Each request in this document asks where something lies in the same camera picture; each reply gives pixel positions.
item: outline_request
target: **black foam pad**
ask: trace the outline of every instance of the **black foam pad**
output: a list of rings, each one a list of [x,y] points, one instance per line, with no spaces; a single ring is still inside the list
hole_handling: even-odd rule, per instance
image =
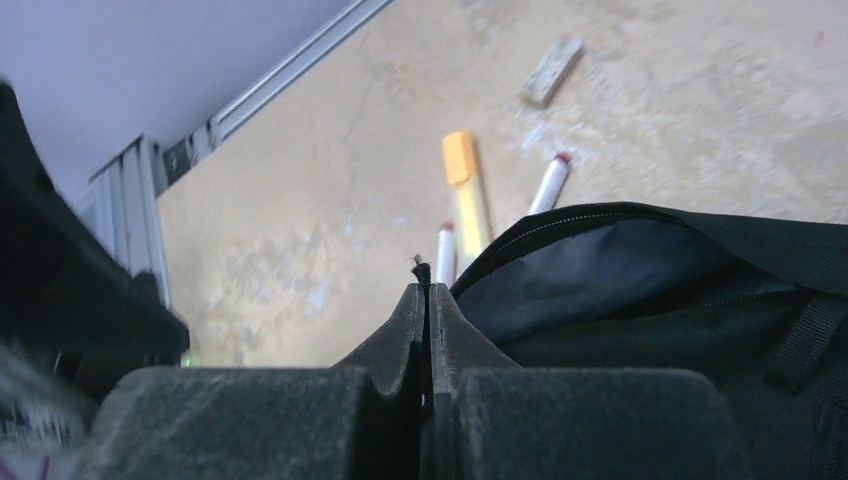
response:
[[[684,370],[468,370],[462,478],[749,479],[724,399]]]
[[[365,368],[377,390],[397,394],[404,379],[420,375],[426,303],[421,285],[407,285],[389,320],[336,366]]]
[[[350,478],[372,391],[358,368],[138,370],[104,401],[72,478]]]

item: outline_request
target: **white marker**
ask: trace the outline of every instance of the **white marker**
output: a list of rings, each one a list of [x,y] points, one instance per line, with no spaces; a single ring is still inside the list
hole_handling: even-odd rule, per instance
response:
[[[453,246],[453,224],[445,222],[439,230],[439,249],[436,252],[436,283],[453,285],[456,276],[456,252]]]
[[[530,205],[530,210],[527,215],[535,215],[537,213],[547,212],[554,208],[559,192],[565,184],[565,179],[568,177],[569,162],[571,159],[564,153],[558,153],[545,172],[545,177],[542,179],[542,184],[539,185],[539,191],[536,192],[536,198]]]

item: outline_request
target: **bag strap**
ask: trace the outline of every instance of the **bag strap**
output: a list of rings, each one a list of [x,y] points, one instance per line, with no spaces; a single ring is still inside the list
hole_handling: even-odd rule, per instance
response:
[[[846,316],[848,302],[833,295],[815,295],[777,351],[765,381],[793,394],[800,392]]]

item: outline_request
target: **black nylon fabric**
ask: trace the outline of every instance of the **black nylon fabric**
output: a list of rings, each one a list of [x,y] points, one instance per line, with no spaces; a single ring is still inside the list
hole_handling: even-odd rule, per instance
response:
[[[758,478],[848,478],[848,322],[841,318],[846,311],[842,307],[848,305],[848,227],[844,225],[699,214],[629,203],[577,206],[520,221],[466,270],[452,292],[463,315],[475,326],[484,325],[487,319],[475,310],[475,302],[464,298],[477,296],[478,285],[494,279],[503,289],[521,289],[535,275],[556,278],[557,272],[545,270],[550,265],[545,262],[536,264],[538,272],[522,271],[522,280],[512,284],[510,275],[500,272],[509,272],[509,265],[564,238],[642,217],[698,232],[744,265],[727,270],[723,281],[732,283],[734,272],[750,274],[753,269],[795,289],[750,298],[725,297],[708,306],[669,298],[666,308],[657,312],[639,303],[589,321],[541,323],[523,336],[496,342],[498,346],[525,367],[696,371],[727,396]],[[601,260],[595,270],[600,272],[610,268],[603,259],[616,257],[597,258]],[[715,287],[709,281],[700,285]],[[669,297],[679,293],[665,291]],[[811,303],[823,294],[827,294],[828,308]],[[568,302],[565,295],[563,303]],[[805,310],[824,312],[824,317],[799,327]],[[484,316],[497,314],[498,322],[526,323],[526,315],[519,312],[526,313],[527,306],[500,304]],[[831,318],[834,312],[842,312],[840,318]],[[765,381],[776,365],[781,366],[784,378],[795,381],[796,388],[786,391]]]
[[[796,288],[754,267],[743,268],[736,257],[688,228],[623,220],[512,260],[471,285],[457,304],[469,322],[498,343],[537,328],[604,318],[636,304],[657,309]]]

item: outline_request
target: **yellow highlighter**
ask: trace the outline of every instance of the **yellow highlighter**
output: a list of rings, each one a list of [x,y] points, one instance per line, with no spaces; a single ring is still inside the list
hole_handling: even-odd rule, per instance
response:
[[[459,275],[491,242],[489,221],[486,218],[471,133],[454,132],[445,137],[442,140],[442,154],[445,157],[448,186],[451,188],[456,272]]]

